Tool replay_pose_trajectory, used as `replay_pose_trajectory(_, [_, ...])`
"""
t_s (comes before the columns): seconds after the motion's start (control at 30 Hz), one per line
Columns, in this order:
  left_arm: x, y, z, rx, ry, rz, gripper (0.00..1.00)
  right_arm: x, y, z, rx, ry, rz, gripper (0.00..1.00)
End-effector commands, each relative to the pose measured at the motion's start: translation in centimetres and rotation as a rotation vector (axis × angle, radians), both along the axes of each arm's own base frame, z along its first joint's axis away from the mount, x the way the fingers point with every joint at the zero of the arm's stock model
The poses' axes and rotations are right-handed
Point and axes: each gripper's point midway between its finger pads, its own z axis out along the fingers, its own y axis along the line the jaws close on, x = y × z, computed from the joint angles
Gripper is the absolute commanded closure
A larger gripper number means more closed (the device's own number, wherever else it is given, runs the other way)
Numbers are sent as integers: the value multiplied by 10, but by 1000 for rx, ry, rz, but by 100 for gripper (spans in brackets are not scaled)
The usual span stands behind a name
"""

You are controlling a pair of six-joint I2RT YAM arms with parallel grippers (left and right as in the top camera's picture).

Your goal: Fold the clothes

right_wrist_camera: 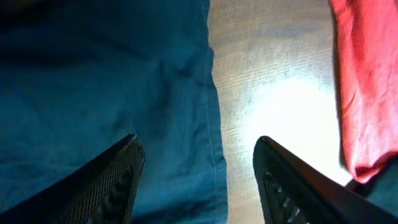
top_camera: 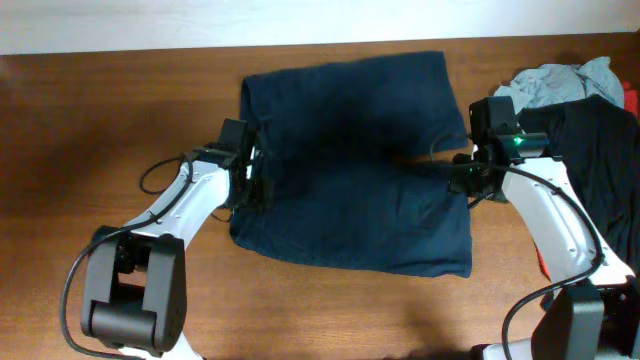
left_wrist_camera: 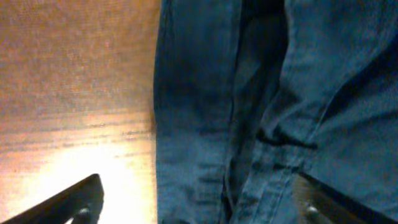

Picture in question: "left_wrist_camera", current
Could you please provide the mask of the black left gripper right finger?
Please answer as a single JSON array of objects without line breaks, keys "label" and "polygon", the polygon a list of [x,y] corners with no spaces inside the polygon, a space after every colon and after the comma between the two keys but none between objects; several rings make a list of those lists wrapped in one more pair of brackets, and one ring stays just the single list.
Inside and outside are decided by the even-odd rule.
[{"label": "black left gripper right finger", "polygon": [[397,224],[304,173],[297,174],[292,196],[301,224]]}]

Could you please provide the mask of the dark navy blue shorts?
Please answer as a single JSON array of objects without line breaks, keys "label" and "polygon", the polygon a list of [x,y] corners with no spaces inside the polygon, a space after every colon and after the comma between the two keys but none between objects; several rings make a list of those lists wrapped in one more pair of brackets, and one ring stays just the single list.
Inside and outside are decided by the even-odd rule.
[{"label": "dark navy blue shorts", "polygon": [[159,223],[298,223],[319,179],[397,218],[397,2],[163,0]]}]

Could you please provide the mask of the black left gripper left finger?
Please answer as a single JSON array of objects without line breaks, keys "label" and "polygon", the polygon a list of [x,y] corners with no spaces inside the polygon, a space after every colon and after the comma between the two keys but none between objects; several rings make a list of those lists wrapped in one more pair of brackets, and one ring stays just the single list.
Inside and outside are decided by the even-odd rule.
[{"label": "black left gripper left finger", "polygon": [[99,174],[92,174],[2,224],[97,224],[104,203]]}]

